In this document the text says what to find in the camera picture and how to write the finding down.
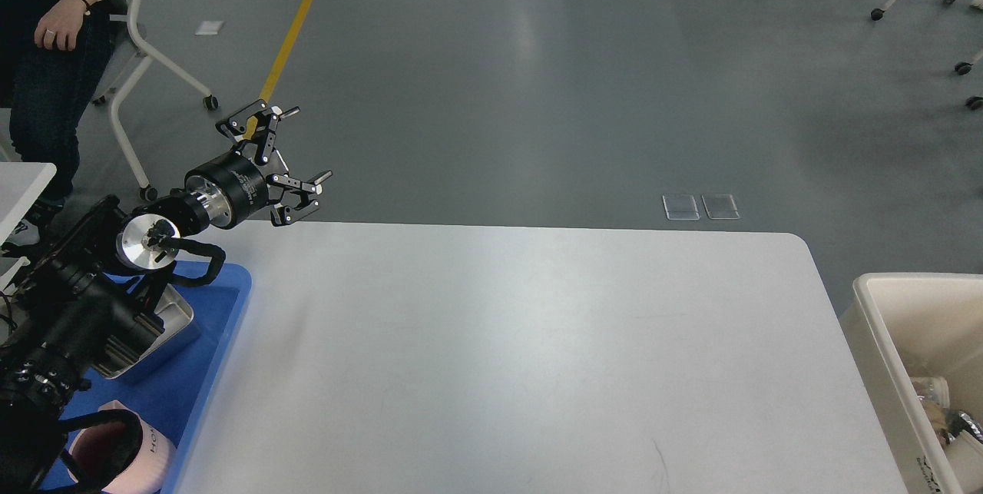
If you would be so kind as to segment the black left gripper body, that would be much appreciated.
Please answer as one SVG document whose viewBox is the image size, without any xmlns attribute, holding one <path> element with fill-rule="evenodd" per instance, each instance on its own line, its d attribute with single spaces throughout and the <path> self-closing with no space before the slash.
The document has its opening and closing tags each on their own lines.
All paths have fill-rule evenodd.
<svg viewBox="0 0 983 494">
<path fill-rule="evenodd" d="M 256 164 L 229 151 L 187 172 L 184 188 L 199 200 L 211 225 L 231 229 L 273 203 L 268 179 L 279 172 L 273 161 Z"/>
</svg>

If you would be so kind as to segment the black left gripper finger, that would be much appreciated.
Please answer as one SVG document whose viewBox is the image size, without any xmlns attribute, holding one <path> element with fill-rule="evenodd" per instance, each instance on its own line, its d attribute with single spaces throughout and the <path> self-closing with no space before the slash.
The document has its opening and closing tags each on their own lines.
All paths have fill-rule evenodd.
<svg viewBox="0 0 983 494">
<path fill-rule="evenodd" d="M 280 123 L 300 112 L 299 106 L 283 110 L 263 99 L 241 108 L 215 123 L 215 130 L 233 142 L 231 151 L 256 166 L 285 166 L 275 147 Z"/>
<path fill-rule="evenodd" d="M 316 213 L 320 209 L 319 198 L 323 193 L 323 183 L 332 176 L 333 171 L 324 171 L 309 180 L 301 181 L 288 174 L 268 175 L 268 201 L 273 205 L 270 223 L 274 227 L 288 227 Z"/>
</svg>

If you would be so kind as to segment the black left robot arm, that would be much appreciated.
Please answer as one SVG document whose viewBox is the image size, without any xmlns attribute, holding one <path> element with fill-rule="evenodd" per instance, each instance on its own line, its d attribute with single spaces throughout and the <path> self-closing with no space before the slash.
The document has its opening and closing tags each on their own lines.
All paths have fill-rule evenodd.
<svg viewBox="0 0 983 494">
<path fill-rule="evenodd" d="M 107 196 L 29 264 L 14 301 L 27 319 L 2 344 L 2 491 L 39 493 L 55 463 L 99 493 L 136 459 L 143 425 L 126 409 L 66 419 L 76 393 L 137 364 L 165 336 L 157 305 L 166 287 L 203 287 L 226 254 L 196 236 L 232 229 L 264 208 L 274 227 L 319 210 L 331 171 L 291 176 L 275 141 L 282 110 L 259 99 L 217 122 L 229 151 L 188 171 L 184 186 L 125 213 Z"/>
</svg>

